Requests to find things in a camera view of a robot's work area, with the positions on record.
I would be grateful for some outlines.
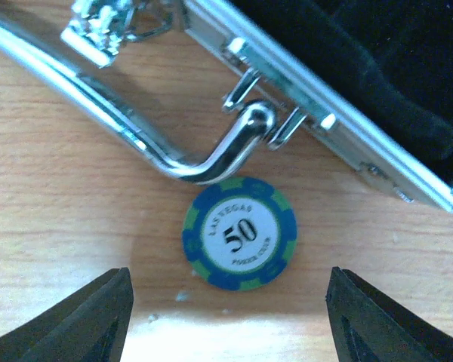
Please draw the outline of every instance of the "case handle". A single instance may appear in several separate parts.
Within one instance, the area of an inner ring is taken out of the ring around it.
[[[270,102],[248,103],[213,152],[201,159],[179,149],[120,96],[1,14],[0,49],[176,179],[199,185],[219,182],[235,173],[276,129]]]

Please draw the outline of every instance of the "number 50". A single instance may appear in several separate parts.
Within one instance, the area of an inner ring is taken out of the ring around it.
[[[248,219],[241,219],[236,224],[237,229],[239,230],[239,235],[231,235],[234,232],[234,225],[229,227],[223,232],[225,237],[225,244],[236,242],[239,245],[234,247],[231,251],[232,253],[238,253],[243,247],[244,241],[253,241],[257,238],[257,229],[255,225]]]

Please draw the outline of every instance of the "metal case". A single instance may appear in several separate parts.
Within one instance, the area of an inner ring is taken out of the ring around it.
[[[243,39],[243,48],[233,55],[314,115],[315,121],[304,122],[302,128],[344,159],[369,184],[404,201],[416,200],[453,212],[453,187],[405,151],[228,1],[186,0],[184,5],[189,35],[239,75],[243,73],[241,64],[232,61],[232,54],[225,49],[233,39]],[[322,116],[330,114],[335,115],[335,121],[323,124]]]
[[[136,33],[141,11],[154,15],[159,26]],[[104,67],[123,44],[170,29],[185,31],[240,76],[222,107],[226,113],[238,110],[236,121],[202,162],[169,143],[147,117],[97,79],[1,16],[0,48],[168,176],[218,182],[235,173],[260,142],[276,150],[302,128],[382,192],[453,213],[453,182],[443,181],[227,0],[76,0],[61,37]],[[254,87],[264,99],[245,103]],[[282,123],[279,112],[285,114]]]

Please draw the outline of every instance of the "black foam lining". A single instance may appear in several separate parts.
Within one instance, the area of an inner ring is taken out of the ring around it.
[[[453,0],[230,1],[453,181]]]

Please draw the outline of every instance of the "metal clasp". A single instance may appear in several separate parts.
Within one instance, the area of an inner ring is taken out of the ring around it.
[[[288,114],[285,122],[277,127],[267,140],[269,149],[277,150],[285,145],[302,124],[315,133],[327,133],[334,129],[337,123],[335,115],[323,109],[309,97],[300,96],[285,77],[250,49],[243,38],[233,38],[226,43],[223,46],[222,56],[237,70],[244,66],[248,67],[233,91],[224,97],[222,107],[224,112],[230,113],[235,109],[241,109],[248,93],[262,78],[265,82],[258,85],[257,89]]]
[[[136,33],[140,12],[152,14],[160,26]],[[125,42],[144,41],[171,29],[173,14],[159,0],[76,0],[72,19],[60,37],[98,67],[110,66]]]

